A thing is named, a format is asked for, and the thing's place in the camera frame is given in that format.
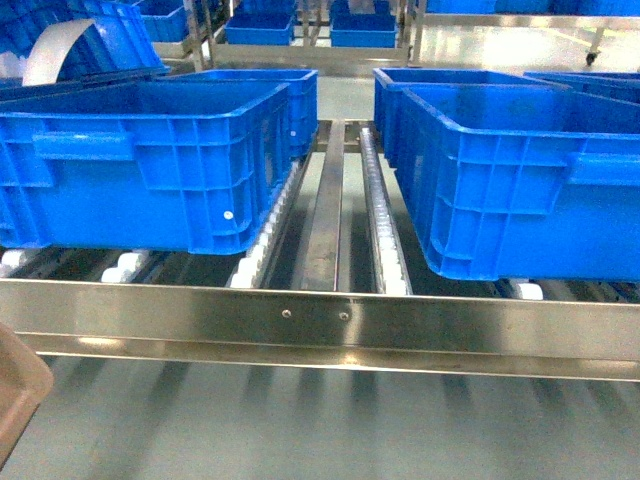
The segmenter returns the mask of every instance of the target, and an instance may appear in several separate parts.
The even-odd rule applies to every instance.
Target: plastic container
[[[529,72],[525,75],[550,82],[561,83],[579,92],[640,104],[640,81],[638,80],[554,72]]]
[[[317,70],[209,70],[166,81],[227,81],[258,80],[261,83],[289,85],[289,124],[291,126],[291,157],[304,157],[310,150],[318,130]]]
[[[0,102],[0,243],[246,250],[288,162],[287,89],[130,82]]]
[[[242,0],[236,13],[288,13],[296,11],[296,0]]]
[[[402,141],[399,109],[402,90],[420,84],[531,85],[541,80],[486,70],[438,70],[428,68],[376,68],[374,123],[382,134],[384,154],[396,166],[398,142]]]
[[[349,0],[334,0],[329,8],[329,17],[333,19],[337,15],[351,14],[377,14],[390,15],[391,7],[387,0],[373,0],[372,2],[362,2],[358,8],[351,8]]]
[[[640,106],[546,87],[414,87],[402,128],[412,174],[400,186],[435,272],[640,280]]]
[[[556,15],[577,15],[580,0],[553,0],[552,11]]]
[[[580,0],[581,15],[639,16],[640,0]]]
[[[51,23],[93,18],[63,65],[60,80],[83,75],[161,67],[137,7],[94,0],[30,0],[4,3],[16,15],[0,17],[0,38],[14,54],[28,57],[33,44]]]
[[[495,13],[496,0],[429,0],[429,13]]]
[[[189,35],[182,0],[143,0],[138,7],[152,42],[181,42]]]
[[[339,15],[331,23],[332,47],[395,48],[396,19],[391,15]]]
[[[498,0],[497,13],[537,14],[551,13],[554,0]]]
[[[224,29],[231,44],[289,45],[293,17],[288,13],[240,13]]]
[[[618,80],[640,80],[640,73],[618,73],[618,72],[589,72],[589,73],[582,73],[582,72],[570,72],[571,75],[576,75],[579,77],[598,77],[598,78],[615,78]]]

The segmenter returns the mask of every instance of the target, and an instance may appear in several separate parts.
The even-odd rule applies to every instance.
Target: metal shelf
[[[342,162],[358,157],[343,152],[357,151],[362,127],[373,128],[365,121],[323,122],[316,150],[327,150],[328,170],[318,189],[318,205],[326,208],[316,208],[307,219],[311,228],[302,229],[302,238],[305,219],[299,212],[292,208],[283,216],[281,248],[263,262],[272,271],[262,272],[279,280],[265,282],[264,290],[224,288],[241,257],[154,254],[155,263],[135,283],[111,285],[95,283],[97,270],[120,252],[61,256],[49,249],[41,255],[57,262],[53,267],[41,258],[34,269],[17,271],[18,278],[0,281],[2,321],[41,354],[640,380],[640,305],[632,303],[637,295],[625,293],[635,292],[632,286],[540,282],[546,297],[556,301],[499,298],[499,291],[508,292],[499,284],[432,274],[407,229],[406,213],[397,210],[417,294],[334,291],[344,285],[336,280],[341,265],[351,261],[336,250],[345,228],[336,201],[343,188],[340,171]],[[323,234],[326,241],[320,241]],[[374,238],[365,237],[352,254],[374,252]],[[311,273],[293,268],[304,267],[309,251],[322,265]],[[270,290],[291,270],[288,283],[294,288],[313,283],[330,291]],[[34,271],[44,272],[43,278],[34,278]],[[375,276],[370,275],[369,292],[378,291]],[[313,282],[304,281],[311,277]]]
[[[429,27],[608,28],[640,30],[640,17],[583,17],[579,15],[445,15],[426,14]]]

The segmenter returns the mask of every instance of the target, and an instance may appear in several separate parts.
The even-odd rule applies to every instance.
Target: steel guide rail
[[[342,151],[357,149],[362,123],[346,121]],[[316,151],[338,148],[331,125]],[[280,238],[299,221],[283,218]],[[99,283],[123,253],[44,249],[0,280],[0,322],[52,355],[640,381],[636,285],[537,281],[544,301],[456,296],[460,282],[434,275],[445,296],[231,289],[241,257],[162,252],[132,283]],[[273,255],[267,264],[292,261]]]

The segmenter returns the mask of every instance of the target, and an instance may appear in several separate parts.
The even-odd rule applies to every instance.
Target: shelf
[[[445,15],[426,14],[430,27],[608,28],[640,30],[640,17],[583,17],[577,15]]]

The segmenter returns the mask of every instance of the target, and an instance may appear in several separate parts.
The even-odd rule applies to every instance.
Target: metal frame
[[[362,123],[373,129],[361,121],[323,122],[320,135],[331,134],[316,143],[317,151],[328,145],[321,196],[339,194],[340,152],[357,151]],[[321,215],[335,221],[334,207]],[[299,223],[288,217],[283,243]],[[316,243],[314,255],[335,252],[334,243]],[[631,303],[637,296],[625,296],[617,284],[540,282],[548,298],[562,301],[487,298],[492,285],[436,277],[420,267],[422,254],[412,248],[404,249],[407,265],[417,269],[420,280],[430,279],[430,291],[448,296],[189,286],[180,259],[198,275],[220,277],[213,283],[220,286],[238,259],[186,254],[170,254],[174,260],[159,255],[158,266],[149,269],[155,273],[141,280],[151,282],[146,285],[70,281],[95,279],[96,270],[111,265],[118,253],[74,252],[75,260],[67,258],[58,267],[63,272],[51,273],[42,262],[36,266],[59,280],[0,281],[0,321],[41,354],[640,381],[640,304]],[[60,251],[43,255],[59,259]],[[281,266],[291,263],[287,252],[278,255]],[[170,271],[158,274],[162,268]],[[318,275],[333,281],[336,271],[319,269]],[[154,283],[159,279],[165,284]],[[471,287],[485,294],[456,296]],[[611,298],[614,291],[621,293]],[[606,303],[616,300],[625,303]]]
[[[398,47],[390,48],[317,48],[320,27],[327,26],[322,6],[313,12],[302,2],[299,17],[303,27],[302,47],[229,45],[223,42],[222,25],[233,16],[233,2],[224,3],[219,15],[212,19],[206,15],[205,23],[197,25],[193,13],[193,0],[183,0],[188,12],[189,36],[179,43],[154,43],[161,58],[180,60],[192,54],[196,71],[209,68],[205,64],[202,43],[207,40],[211,52],[210,67],[216,64],[285,64],[304,65],[325,71],[359,73],[354,63],[376,66],[407,66],[420,63],[423,27],[505,27],[505,28],[596,28],[587,56],[591,65],[598,56],[605,29],[640,30],[638,17],[585,17],[562,15],[452,15],[425,13],[428,0],[420,0],[417,12],[414,3],[400,0],[397,6],[399,26]],[[412,23],[415,17],[415,39],[412,41]]]

